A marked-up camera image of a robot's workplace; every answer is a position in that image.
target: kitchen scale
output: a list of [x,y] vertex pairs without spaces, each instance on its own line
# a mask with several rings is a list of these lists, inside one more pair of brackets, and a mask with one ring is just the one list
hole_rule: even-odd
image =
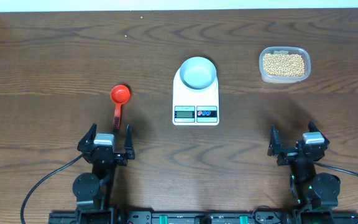
[[214,64],[203,57],[186,60],[173,78],[172,123],[218,125],[219,88]]

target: red spoon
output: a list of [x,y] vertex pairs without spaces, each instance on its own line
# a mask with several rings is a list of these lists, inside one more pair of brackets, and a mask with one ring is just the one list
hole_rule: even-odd
[[115,86],[110,92],[111,100],[116,104],[116,110],[114,111],[114,125],[113,129],[118,131],[121,123],[121,105],[128,103],[131,98],[131,93],[128,87],[124,85]]

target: wood grain surface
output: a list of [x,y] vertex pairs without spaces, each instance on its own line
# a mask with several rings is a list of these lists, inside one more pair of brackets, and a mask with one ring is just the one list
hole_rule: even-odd
[[[270,46],[311,56],[301,83],[262,81]],[[218,68],[220,124],[172,124],[172,82],[181,63]],[[126,83],[136,160],[117,170],[112,202],[154,210],[252,211],[291,207],[289,167],[267,156],[275,124],[287,146],[309,120],[331,140],[325,164],[358,172],[358,9],[0,13],[0,223],[19,223],[22,201],[44,175],[74,159],[93,122],[110,133],[109,91]],[[124,144],[124,128],[117,135]],[[74,210],[81,160],[30,198],[27,223]],[[341,178],[336,210],[358,212],[358,178]]]

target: white wall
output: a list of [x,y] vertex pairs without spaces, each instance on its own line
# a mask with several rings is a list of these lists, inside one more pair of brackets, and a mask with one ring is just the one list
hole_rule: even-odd
[[0,0],[0,12],[358,7],[358,0]]

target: transparent plastic container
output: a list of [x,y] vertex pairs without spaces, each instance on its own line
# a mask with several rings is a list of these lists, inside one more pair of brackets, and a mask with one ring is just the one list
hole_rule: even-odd
[[[305,74],[300,77],[284,77],[278,75],[269,75],[264,70],[264,55],[265,54],[273,54],[275,51],[284,50],[288,52],[289,55],[291,54],[298,54],[301,55],[303,62],[305,63]],[[262,80],[268,83],[296,83],[307,79],[310,75],[311,71],[311,64],[310,64],[310,56],[302,48],[299,47],[268,47],[262,51],[259,56],[259,70],[260,74],[262,75]]]

